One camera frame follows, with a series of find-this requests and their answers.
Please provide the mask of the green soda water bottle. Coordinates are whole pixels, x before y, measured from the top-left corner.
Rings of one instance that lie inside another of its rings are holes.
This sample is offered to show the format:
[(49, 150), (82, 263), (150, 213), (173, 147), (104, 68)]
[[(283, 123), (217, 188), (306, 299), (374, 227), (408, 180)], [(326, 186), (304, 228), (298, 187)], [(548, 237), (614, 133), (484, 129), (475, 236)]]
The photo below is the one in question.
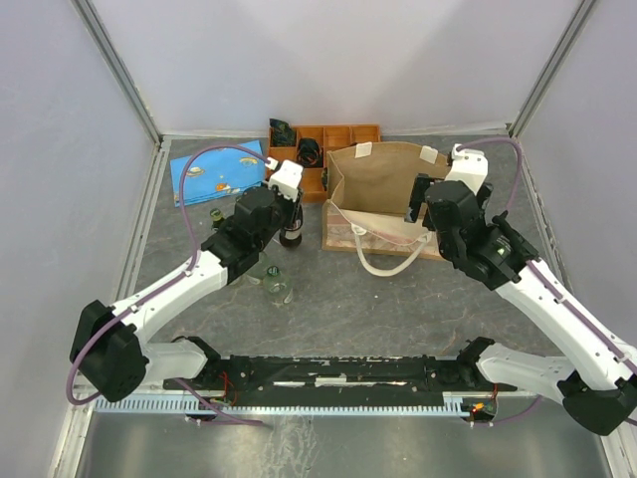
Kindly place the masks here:
[(293, 300), (294, 290), (290, 278), (275, 265), (267, 269), (263, 286), (269, 300), (276, 305), (287, 305)]

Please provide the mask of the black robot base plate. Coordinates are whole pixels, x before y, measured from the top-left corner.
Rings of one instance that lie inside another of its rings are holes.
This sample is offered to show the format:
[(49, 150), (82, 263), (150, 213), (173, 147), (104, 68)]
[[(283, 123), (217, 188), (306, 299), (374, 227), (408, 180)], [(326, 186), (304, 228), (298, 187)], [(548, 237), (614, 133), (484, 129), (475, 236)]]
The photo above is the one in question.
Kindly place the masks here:
[(289, 358), (231, 356), (186, 383), (226, 392), (237, 406), (357, 407), (440, 405), (445, 392), (514, 391), (454, 358)]

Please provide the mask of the clear soda water bottle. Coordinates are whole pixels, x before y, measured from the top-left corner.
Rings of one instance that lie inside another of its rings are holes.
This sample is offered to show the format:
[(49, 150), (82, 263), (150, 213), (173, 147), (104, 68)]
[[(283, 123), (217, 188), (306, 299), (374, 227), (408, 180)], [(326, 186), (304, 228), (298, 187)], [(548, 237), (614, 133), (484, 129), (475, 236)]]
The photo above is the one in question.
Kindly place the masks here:
[(265, 252), (261, 252), (257, 263), (245, 273), (245, 277), (251, 284), (261, 285), (272, 265), (270, 257)]

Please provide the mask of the green perrier glass bottle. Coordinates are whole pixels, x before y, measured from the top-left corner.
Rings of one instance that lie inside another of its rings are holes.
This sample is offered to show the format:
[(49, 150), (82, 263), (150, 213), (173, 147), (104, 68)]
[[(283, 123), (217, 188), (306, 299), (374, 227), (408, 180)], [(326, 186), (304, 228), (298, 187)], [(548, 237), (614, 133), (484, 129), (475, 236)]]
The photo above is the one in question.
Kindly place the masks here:
[(211, 230), (218, 230), (226, 220), (226, 216), (219, 208), (213, 208), (210, 210)]

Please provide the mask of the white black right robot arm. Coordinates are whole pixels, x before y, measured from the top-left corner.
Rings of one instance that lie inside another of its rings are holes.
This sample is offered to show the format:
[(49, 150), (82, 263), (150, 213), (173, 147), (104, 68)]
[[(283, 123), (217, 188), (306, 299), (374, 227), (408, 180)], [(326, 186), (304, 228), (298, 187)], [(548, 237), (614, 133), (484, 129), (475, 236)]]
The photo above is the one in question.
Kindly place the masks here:
[(561, 352), (519, 353), (480, 339), (481, 350), (456, 366), (469, 389), (487, 382), (521, 388), (563, 406), (600, 436), (636, 409), (636, 349), (611, 332), (559, 282), (538, 251), (501, 213), (486, 220), (492, 186), (473, 192), (460, 180), (416, 176), (406, 219), (421, 218), (453, 267), (525, 314)]

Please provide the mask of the burlap canvas tote bag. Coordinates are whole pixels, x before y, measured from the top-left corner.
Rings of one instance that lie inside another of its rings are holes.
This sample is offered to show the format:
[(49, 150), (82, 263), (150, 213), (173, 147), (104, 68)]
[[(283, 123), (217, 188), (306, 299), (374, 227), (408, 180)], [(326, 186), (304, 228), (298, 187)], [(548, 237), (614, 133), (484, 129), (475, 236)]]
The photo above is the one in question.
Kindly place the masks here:
[[(443, 178), (450, 170), (437, 149), (404, 141), (358, 143), (328, 152), (325, 159), (326, 201), (344, 210), (402, 216), (403, 220), (416, 175)], [(362, 267), (376, 277), (403, 272), (419, 259), (422, 249), (419, 246), (409, 256), (364, 253), (361, 232), (356, 235), (354, 253)]]

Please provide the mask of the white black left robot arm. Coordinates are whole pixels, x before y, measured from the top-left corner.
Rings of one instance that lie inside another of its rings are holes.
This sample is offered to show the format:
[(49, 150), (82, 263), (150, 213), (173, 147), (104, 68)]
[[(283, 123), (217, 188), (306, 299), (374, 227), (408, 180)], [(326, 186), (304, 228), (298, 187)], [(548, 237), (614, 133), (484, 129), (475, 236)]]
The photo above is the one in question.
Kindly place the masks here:
[(152, 337), (180, 313), (251, 269), (275, 235), (300, 235), (303, 192), (265, 184), (245, 191), (194, 255), (145, 289), (111, 305), (95, 300), (80, 315), (70, 352), (67, 398), (81, 374), (110, 402), (149, 382), (189, 379), (208, 388), (220, 376), (217, 354), (202, 340), (155, 344)]

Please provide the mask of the red-capped beverage bottle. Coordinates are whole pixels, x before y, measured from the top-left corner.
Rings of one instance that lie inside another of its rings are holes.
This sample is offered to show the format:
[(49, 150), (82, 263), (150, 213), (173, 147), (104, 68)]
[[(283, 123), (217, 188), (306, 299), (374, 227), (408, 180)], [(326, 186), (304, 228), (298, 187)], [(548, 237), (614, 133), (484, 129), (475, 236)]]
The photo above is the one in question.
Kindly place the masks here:
[(303, 207), (300, 202), (295, 204), (292, 219), (280, 230), (280, 244), (287, 249), (294, 249), (301, 245), (304, 225)]

